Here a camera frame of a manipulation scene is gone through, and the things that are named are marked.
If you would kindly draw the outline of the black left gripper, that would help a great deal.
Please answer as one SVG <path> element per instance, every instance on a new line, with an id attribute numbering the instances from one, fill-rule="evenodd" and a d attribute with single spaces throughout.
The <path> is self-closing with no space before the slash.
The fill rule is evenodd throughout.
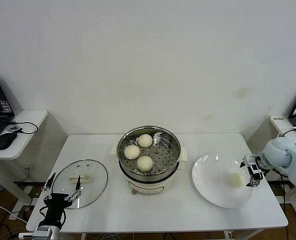
<path id="1" fill-rule="evenodd" d="M 66 219 L 65 209 L 70 206 L 69 201 L 75 201 L 82 193 L 81 176 L 78 176 L 75 191 L 72 194 L 51 193 L 55 175 L 56 173 L 53 173 L 42 187 L 42 193 L 45 199 L 44 203 L 47 207 L 44 225 L 63 225 Z"/>

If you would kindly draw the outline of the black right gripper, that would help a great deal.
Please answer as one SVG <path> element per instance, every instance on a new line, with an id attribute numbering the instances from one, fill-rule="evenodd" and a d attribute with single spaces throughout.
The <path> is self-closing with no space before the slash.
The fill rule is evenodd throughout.
<path id="1" fill-rule="evenodd" d="M 247 187 L 252 187 L 256 188 L 259 186 L 260 181 L 263 179 L 262 171 L 258 167 L 257 164 L 248 164 L 247 161 L 242 161 L 240 163 L 240 168 L 247 167 L 249 174 L 250 174 L 250 179 L 249 183 L 246 184 Z"/>

